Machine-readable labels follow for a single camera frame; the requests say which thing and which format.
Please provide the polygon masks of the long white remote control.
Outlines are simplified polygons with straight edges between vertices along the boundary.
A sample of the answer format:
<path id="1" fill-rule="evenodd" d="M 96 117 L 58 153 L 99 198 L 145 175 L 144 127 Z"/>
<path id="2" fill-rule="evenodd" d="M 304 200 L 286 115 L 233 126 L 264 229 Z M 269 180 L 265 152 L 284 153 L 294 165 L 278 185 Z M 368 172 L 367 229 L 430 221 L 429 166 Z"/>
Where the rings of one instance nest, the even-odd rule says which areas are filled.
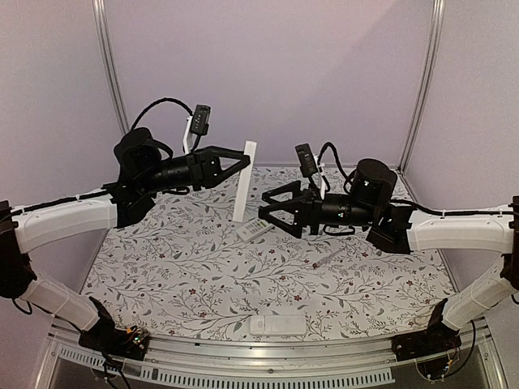
<path id="1" fill-rule="evenodd" d="M 244 219 L 251 175 L 255 162 L 256 148 L 257 142 L 251 140 L 246 141 L 244 154 L 249 156 L 250 164 L 245 169 L 243 169 L 239 175 L 237 193 L 234 202 L 234 212 L 232 216 L 232 221 L 234 222 L 241 223 Z"/>

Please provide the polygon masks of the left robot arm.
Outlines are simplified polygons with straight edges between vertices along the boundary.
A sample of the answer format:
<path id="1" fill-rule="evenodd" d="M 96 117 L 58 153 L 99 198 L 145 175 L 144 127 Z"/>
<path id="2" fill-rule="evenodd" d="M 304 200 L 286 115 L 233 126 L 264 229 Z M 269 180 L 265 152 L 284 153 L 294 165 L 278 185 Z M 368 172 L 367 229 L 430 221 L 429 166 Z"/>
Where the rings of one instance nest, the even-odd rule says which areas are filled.
<path id="1" fill-rule="evenodd" d="M 114 148 L 118 180 L 87 194 L 25 207 L 1 203 L 1 296 L 39 306 L 82 331 L 104 352 L 121 343 L 101 305 L 46 278 L 31 267 L 29 253 L 64 238 L 138 224 L 159 192 L 211 189 L 252 164 L 244 151 L 209 146 L 175 156 L 140 127 Z"/>

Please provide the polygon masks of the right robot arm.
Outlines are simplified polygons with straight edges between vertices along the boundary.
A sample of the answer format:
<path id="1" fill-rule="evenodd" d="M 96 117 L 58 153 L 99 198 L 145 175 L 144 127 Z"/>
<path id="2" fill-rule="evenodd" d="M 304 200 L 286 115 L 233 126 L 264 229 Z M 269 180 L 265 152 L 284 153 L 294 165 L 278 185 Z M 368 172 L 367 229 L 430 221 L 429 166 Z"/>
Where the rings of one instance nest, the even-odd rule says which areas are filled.
<path id="1" fill-rule="evenodd" d="M 388 254 L 425 250 L 485 250 L 500 254 L 489 270 L 434 309 L 419 336 L 425 353 L 437 353 L 471 319 L 518 290 L 518 199 L 509 205 L 436 211 L 392 196 L 397 175 L 375 159 L 360 160 L 346 194 L 321 194 L 299 181 L 262 195 L 259 218 L 300 238 L 304 228 L 346 226 L 367 232 L 367 241 Z"/>

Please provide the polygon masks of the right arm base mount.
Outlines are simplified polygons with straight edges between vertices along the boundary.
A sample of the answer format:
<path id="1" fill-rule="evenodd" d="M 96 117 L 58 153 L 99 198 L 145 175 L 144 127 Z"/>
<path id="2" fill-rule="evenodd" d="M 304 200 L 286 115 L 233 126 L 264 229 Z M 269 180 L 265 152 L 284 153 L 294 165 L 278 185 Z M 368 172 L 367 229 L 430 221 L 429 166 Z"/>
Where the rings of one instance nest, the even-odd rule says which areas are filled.
<path id="1" fill-rule="evenodd" d="M 437 353 L 453 351 L 455 355 L 461 346 L 458 330 L 443 324 L 443 309 L 447 299 L 440 301 L 431 313 L 427 327 L 391 338 L 391 349 L 398 361 L 409 361 L 428 357 Z M 455 357 L 443 356 L 439 359 L 419 362 L 418 372 L 429 380 L 443 379 L 448 376 Z"/>

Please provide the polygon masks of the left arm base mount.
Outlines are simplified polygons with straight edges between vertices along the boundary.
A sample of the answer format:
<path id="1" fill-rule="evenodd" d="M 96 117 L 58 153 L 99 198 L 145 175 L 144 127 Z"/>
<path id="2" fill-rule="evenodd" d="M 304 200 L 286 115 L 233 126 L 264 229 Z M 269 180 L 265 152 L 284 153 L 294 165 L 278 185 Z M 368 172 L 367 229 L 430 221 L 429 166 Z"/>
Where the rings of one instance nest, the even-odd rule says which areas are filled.
<path id="1" fill-rule="evenodd" d="M 110 356 L 143 361 L 148 351 L 149 331 L 133 325 L 118 328 L 108 310 L 95 298 L 89 300 L 97 309 L 97 321 L 88 331 L 81 331 L 79 346 Z"/>

